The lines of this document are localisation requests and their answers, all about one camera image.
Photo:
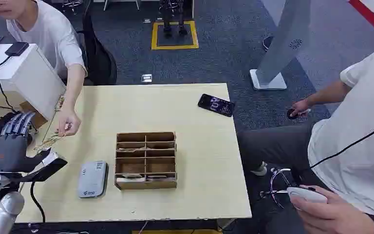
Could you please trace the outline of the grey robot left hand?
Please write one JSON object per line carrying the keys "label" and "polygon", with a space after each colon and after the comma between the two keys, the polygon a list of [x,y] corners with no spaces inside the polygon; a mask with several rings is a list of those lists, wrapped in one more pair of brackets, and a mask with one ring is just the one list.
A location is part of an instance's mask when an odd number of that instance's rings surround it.
{"label": "grey robot left hand", "polygon": [[34,112],[18,113],[12,117],[0,132],[0,172],[30,173],[48,155],[50,150],[28,157],[28,136]]}

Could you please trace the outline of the person's left hand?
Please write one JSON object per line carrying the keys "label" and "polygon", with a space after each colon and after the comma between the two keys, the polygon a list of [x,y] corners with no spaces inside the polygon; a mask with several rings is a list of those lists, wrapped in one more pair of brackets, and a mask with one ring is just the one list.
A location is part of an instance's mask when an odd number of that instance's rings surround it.
{"label": "person's left hand", "polygon": [[374,234],[374,222],[362,211],[337,194],[319,186],[316,192],[327,197],[326,203],[314,203],[293,195],[292,204],[309,234]]}
{"label": "person's left hand", "polygon": [[59,137],[73,136],[77,133],[81,120],[74,109],[62,108],[59,113],[57,133]]}

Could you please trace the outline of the person's right hand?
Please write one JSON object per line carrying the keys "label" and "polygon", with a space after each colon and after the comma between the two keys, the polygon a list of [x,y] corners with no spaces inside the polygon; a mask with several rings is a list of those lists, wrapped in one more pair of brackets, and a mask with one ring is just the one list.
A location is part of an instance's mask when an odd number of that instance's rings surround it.
{"label": "person's right hand", "polygon": [[311,108],[311,103],[309,100],[303,99],[301,101],[298,101],[294,103],[291,107],[292,112],[289,114],[290,118],[298,118],[299,116],[302,116],[304,114],[307,114]]}

